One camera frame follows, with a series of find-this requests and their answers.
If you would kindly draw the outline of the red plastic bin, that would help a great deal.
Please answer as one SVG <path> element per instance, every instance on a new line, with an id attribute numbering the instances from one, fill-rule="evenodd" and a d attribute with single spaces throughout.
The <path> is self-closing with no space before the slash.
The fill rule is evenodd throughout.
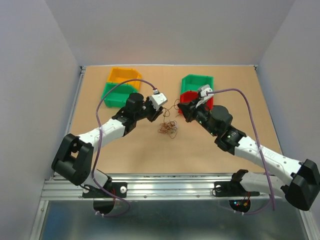
<path id="1" fill-rule="evenodd" d="M 193 100 L 195 100 L 198 97 L 198 93 L 196 91 L 186 91 L 184 93 L 180 94 L 180 103 L 189 103 Z M 206 102 L 207 107 L 211 110 L 214 105 L 214 98 L 211 97 L 207 102 Z"/>

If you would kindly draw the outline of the green plastic bin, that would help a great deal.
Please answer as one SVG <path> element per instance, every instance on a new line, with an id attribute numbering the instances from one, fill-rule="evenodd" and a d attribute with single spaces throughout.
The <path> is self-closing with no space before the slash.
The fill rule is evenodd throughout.
<path id="1" fill-rule="evenodd" d="M 214 88 L 214 77 L 207 75 L 196 75 L 189 74 L 181 80 L 180 93 L 183 94 L 187 91 L 196 92 L 200 87 L 209 85 L 212 89 Z"/>
<path id="2" fill-rule="evenodd" d="M 138 92 L 132 85 L 125 83 L 118 86 L 106 96 L 106 94 L 115 86 L 117 86 L 116 83 L 107 82 L 101 95 L 101 99 L 103 99 L 104 104 L 108 108 L 124 107 L 130 94 Z"/>

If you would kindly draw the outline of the yellow plastic bin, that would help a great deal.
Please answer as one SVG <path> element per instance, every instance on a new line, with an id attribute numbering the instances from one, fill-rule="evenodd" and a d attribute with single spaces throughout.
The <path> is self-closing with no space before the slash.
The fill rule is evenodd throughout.
<path id="1" fill-rule="evenodd" d="M 142 79 L 142 75 L 133 68 L 112 67 L 106 82 L 118 84 L 131 79 Z"/>

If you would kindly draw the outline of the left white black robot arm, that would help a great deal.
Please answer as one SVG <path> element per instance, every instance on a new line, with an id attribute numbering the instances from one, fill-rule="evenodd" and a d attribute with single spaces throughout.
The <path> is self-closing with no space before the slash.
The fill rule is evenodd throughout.
<path id="1" fill-rule="evenodd" d="M 80 135 L 67 134 L 53 159 L 52 170 L 76 186 L 87 185 L 93 187 L 100 197 L 108 196 L 112 180 L 96 169 L 97 162 L 93 157 L 99 157 L 102 147 L 129 134 L 138 121 L 154 122 L 166 102 L 163 93 L 156 92 L 148 97 L 131 93 L 124 107 L 106 123 Z"/>

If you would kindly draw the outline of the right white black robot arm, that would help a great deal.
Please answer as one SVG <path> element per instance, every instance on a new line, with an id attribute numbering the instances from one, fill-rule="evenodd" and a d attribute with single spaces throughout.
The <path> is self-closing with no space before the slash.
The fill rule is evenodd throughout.
<path id="1" fill-rule="evenodd" d="M 224 152 L 248 160 L 268 173 L 253 173 L 240 169 L 230 181 L 214 184 L 216 197 L 249 197 L 260 193 L 284 198 L 293 207 L 308 211 L 320 192 L 320 173 L 310 159 L 299 161 L 283 156 L 258 143 L 231 125 L 232 115 L 226 107 L 208 109 L 196 100 L 180 103 L 186 122 L 196 121 L 215 137 L 215 144 Z"/>

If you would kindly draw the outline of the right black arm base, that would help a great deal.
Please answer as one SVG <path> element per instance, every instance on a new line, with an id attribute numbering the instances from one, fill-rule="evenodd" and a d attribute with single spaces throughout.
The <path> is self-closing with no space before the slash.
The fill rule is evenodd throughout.
<path id="1" fill-rule="evenodd" d="M 245 190 L 236 181 L 216 181 L 212 190 L 216 197 L 258 197 L 260 195 L 258 191 Z"/>

